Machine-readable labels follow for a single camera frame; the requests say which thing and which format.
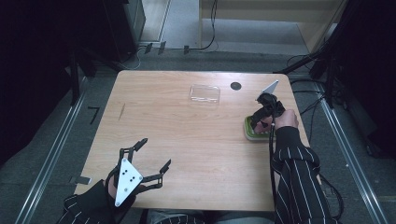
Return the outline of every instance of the metal rail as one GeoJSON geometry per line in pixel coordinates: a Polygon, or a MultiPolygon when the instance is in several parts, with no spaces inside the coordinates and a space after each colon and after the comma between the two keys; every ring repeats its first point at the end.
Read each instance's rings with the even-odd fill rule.
{"type": "MultiPolygon", "coordinates": [[[[317,91],[324,91],[323,87],[320,86],[318,83],[315,83],[315,85],[317,91]]],[[[331,109],[325,101],[321,101],[321,106],[330,123],[330,126],[332,127],[332,131],[334,132],[335,138],[340,145],[341,151],[350,169],[350,173],[352,173],[352,176],[355,179],[355,183],[358,186],[361,197],[363,198],[364,203],[367,206],[367,210],[373,222],[378,224],[389,223],[375,195],[375,192],[370,185],[370,182],[368,181],[365,173],[361,169],[361,165],[356,158],[355,153],[353,152],[352,146],[347,140],[347,135],[345,134],[340,122],[338,121],[335,111],[331,109]]]]}
{"type": "Polygon", "coordinates": [[[41,167],[40,172],[38,173],[37,178],[35,179],[35,183],[29,190],[27,194],[27,198],[23,204],[23,207],[20,211],[20,214],[15,221],[16,224],[19,223],[30,223],[32,219],[33,213],[38,205],[38,202],[41,199],[41,196],[44,192],[47,183],[49,182],[50,175],[56,165],[56,162],[61,155],[62,149],[64,147],[64,142],[67,139],[67,136],[70,133],[70,130],[76,120],[76,116],[81,109],[82,102],[85,98],[85,92],[88,89],[88,79],[84,77],[81,82],[81,95],[79,96],[76,103],[70,107],[69,112],[64,120],[64,123],[61,127],[61,130],[58,132],[58,135],[55,138],[54,143],[49,151],[49,155],[41,167]]]}

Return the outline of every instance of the human hand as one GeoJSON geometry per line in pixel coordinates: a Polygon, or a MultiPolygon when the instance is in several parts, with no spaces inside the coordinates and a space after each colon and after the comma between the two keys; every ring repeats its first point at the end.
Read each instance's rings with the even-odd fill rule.
{"type": "MultiPolygon", "coordinates": [[[[254,129],[255,133],[265,133],[269,132],[271,130],[271,122],[272,122],[272,117],[268,117],[265,119],[262,119],[257,123],[256,128],[254,129]]],[[[281,127],[285,126],[291,126],[294,128],[298,128],[299,122],[297,120],[297,116],[294,113],[294,110],[289,109],[285,110],[283,114],[279,117],[276,118],[276,125],[275,129],[279,129],[281,127]]]]}
{"type": "Polygon", "coordinates": [[[110,177],[108,181],[108,194],[113,198],[116,199],[117,189],[114,187],[114,176],[110,177]]]}

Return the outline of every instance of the clear plastic container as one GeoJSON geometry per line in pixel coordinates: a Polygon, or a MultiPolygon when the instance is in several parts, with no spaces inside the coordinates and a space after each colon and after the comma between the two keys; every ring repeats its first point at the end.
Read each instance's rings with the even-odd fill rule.
{"type": "Polygon", "coordinates": [[[218,105],[220,101],[220,88],[194,84],[191,86],[190,100],[200,105],[218,105]]]}

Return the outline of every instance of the human arm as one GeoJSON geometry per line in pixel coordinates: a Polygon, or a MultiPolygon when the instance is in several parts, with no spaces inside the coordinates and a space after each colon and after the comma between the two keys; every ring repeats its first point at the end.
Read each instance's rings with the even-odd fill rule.
{"type": "Polygon", "coordinates": [[[286,110],[276,118],[275,128],[276,151],[271,165],[280,174],[276,223],[337,223],[317,179],[318,155],[302,143],[294,111],[286,110]]]}

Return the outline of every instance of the gray floor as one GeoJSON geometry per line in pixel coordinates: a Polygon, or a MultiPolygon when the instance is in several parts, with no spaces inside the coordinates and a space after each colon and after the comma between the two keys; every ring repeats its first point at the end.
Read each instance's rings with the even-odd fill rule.
{"type": "Polygon", "coordinates": [[[171,0],[142,0],[146,23],[140,37],[141,41],[161,41],[170,2],[171,0]]]}
{"type": "MultiPolygon", "coordinates": [[[[198,18],[199,1],[172,0],[160,42],[166,41],[169,49],[183,49],[184,46],[199,48],[198,18]]],[[[216,42],[208,51],[289,55],[308,53],[295,22],[216,19],[215,31],[216,42]]],[[[202,47],[210,43],[212,36],[211,21],[204,19],[202,47]]]]}
{"type": "MultiPolygon", "coordinates": [[[[173,44],[175,44],[175,48],[184,45],[193,46],[193,41],[195,41],[194,38],[196,37],[196,35],[192,34],[193,32],[171,32],[172,34],[187,35],[181,37],[183,40],[175,40],[173,43],[173,38],[167,33],[170,32],[169,26],[167,24],[163,34],[163,40],[166,39],[167,41],[166,47],[172,47],[173,44]]],[[[300,40],[301,38],[297,38],[294,41],[298,42],[300,40]]],[[[183,51],[180,50],[166,50],[164,53],[158,54],[158,50],[153,49],[148,54],[140,52],[139,60],[133,58],[124,63],[124,66],[130,68],[137,67],[138,70],[271,73],[286,67],[288,59],[292,56],[306,53],[303,51],[304,45],[298,47],[301,48],[301,51],[298,48],[290,49],[289,47],[285,47],[284,50],[290,49],[290,52],[283,54],[280,51],[276,51],[277,47],[268,52],[261,50],[260,52],[249,52],[248,47],[245,48],[244,45],[236,45],[242,46],[240,49],[220,50],[221,45],[222,43],[219,41],[219,48],[216,52],[204,53],[191,51],[187,55],[184,55],[183,51]]],[[[30,223],[56,222],[62,215],[63,198],[74,192],[75,185],[70,184],[69,179],[71,176],[80,174],[100,118],[106,107],[106,101],[117,77],[115,72],[100,64],[98,64],[98,70],[99,73],[96,77],[89,78],[87,82],[88,88],[81,108],[71,127],[70,134],[64,142],[62,152],[49,177],[48,184],[45,186],[38,204],[34,206],[35,211],[29,218],[30,223]],[[94,111],[89,109],[89,106],[100,107],[99,114],[92,124],[90,123],[94,111]]],[[[306,77],[307,71],[308,69],[306,67],[298,69],[297,72],[290,74],[290,80],[306,77]]],[[[315,89],[314,84],[311,82],[298,82],[293,84],[292,88],[294,91],[315,89]]],[[[295,97],[300,111],[303,111],[318,99],[315,93],[295,93],[295,97]]],[[[0,223],[13,223],[17,220],[23,208],[23,203],[28,196],[28,192],[33,186],[42,164],[52,148],[57,133],[62,127],[70,109],[70,101],[71,94],[69,93],[59,102],[46,122],[41,126],[31,144],[1,167],[0,223]]],[[[394,211],[396,211],[396,183],[393,181],[395,176],[393,172],[396,166],[395,161],[370,157],[366,153],[365,144],[347,111],[341,105],[335,105],[334,110],[348,136],[350,145],[353,146],[354,154],[358,158],[361,168],[375,192],[376,198],[379,200],[386,217],[388,217],[389,223],[396,223],[396,214],[394,214],[394,211]]],[[[312,113],[313,110],[302,115],[304,127],[309,135],[311,134],[312,125],[310,145],[321,158],[321,172],[343,196],[345,212],[341,220],[344,223],[375,223],[361,196],[357,182],[351,174],[351,170],[333,133],[332,127],[326,118],[324,110],[319,105],[315,110],[313,118],[312,113]]],[[[337,211],[336,199],[331,193],[327,196],[332,212],[335,214],[337,211]]],[[[132,209],[122,223],[137,223],[140,213],[140,209],[132,209]]]]}

